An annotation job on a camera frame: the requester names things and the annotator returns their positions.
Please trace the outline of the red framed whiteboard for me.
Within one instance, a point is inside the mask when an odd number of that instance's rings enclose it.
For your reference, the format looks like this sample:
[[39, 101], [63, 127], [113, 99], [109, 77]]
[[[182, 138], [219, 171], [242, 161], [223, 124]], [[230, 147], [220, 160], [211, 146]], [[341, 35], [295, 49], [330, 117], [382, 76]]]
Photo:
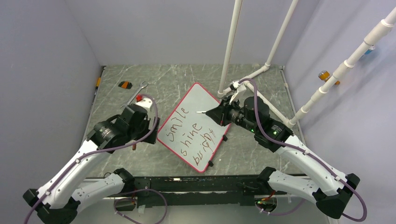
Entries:
[[208, 168], [230, 126], [220, 126], [197, 111], [219, 105], [200, 83], [194, 83], [157, 133], [157, 140], [199, 173]]

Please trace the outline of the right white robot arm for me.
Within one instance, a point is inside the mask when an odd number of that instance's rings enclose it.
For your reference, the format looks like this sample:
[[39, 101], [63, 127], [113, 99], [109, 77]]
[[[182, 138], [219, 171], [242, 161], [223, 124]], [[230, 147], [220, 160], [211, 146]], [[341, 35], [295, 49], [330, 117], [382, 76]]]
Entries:
[[360, 178], [354, 173], [345, 174], [320, 159], [291, 129], [269, 115], [269, 106], [261, 98], [254, 97], [232, 102], [231, 97], [205, 112], [216, 124], [235, 124], [252, 133], [254, 140], [264, 148], [286, 157], [295, 164], [309, 180], [282, 173], [266, 167], [257, 177], [257, 187], [264, 194], [274, 191], [291, 193], [312, 202], [325, 215], [339, 219], [350, 201]]

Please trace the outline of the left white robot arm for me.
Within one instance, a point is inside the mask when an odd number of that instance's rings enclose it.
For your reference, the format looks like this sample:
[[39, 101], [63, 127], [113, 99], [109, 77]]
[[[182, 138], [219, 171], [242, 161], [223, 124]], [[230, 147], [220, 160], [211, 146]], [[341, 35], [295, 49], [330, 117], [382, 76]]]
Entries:
[[87, 207], [101, 199], [135, 190], [135, 178], [123, 168], [108, 177], [82, 186], [82, 182], [101, 161], [115, 151], [146, 142], [154, 144], [159, 117], [149, 118], [157, 111], [155, 101], [143, 100], [127, 105], [123, 112], [97, 123], [66, 165], [46, 184], [28, 189], [23, 199], [31, 207], [24, 219], [28, 223], [36, 213], [45, 224], [69, 224]]

